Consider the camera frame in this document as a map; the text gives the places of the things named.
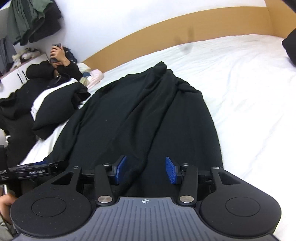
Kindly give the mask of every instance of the person's hand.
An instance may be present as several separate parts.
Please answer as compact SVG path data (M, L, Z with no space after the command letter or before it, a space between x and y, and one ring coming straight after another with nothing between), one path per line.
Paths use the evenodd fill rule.
M55 62L55 63L52 63L52 66L56 69L59 65L63 65L62 62Z
M65 51L63 46L61 48L57 46L52 46L52 50L50 51L50 58L55 58L57 61L61 62L64 66L68 66L70 61L65 56Z
M12 223L9 215L9 207L16 200L17 198L10 193L0 196L0 213L2 214L3 218L9 223Z

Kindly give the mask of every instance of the white cabinet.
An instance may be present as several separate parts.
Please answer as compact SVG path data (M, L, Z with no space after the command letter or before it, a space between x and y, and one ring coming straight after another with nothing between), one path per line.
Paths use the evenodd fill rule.
M42 61L48 60L46 54L40 55L1 77L0 99L7 98L10 93L15 92L27 82L26 71L31 64L40 64Z

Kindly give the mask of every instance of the wood panel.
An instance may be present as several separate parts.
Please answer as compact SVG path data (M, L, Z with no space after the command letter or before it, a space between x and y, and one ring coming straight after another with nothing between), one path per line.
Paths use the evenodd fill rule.
M116 41L84 63L106 72L140 56L181 43L243 34L273 35L266 7L218 8L172 18Z
M296 13L282 0L265 0L274 35L286 38L296 28Z

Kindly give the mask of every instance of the gray ribbed panel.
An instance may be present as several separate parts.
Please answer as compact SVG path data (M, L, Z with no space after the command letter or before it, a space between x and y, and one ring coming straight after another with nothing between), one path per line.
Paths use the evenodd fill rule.
M171 198L120 198L110 207L98 208L79 230L48 241L236 241L209 229L190 207ZM15 241L36 241L23 234ZM277 241L271 235L249 241Z

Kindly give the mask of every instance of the silver screw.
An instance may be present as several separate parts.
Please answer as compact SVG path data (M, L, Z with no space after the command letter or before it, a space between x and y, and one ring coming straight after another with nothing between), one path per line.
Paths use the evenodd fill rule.
M99 202L101 202L101 203L109 203L109 202L111 202L113 199L112 199L112 197L110 197L110 196L100 196L99 198L98 198L98 201Z
M189 203L189 202L193 202L194 201L194 198L191 197L191 196L188 196L188 195L185 195L185 196L181 196L179 198L179 200L183 203Z

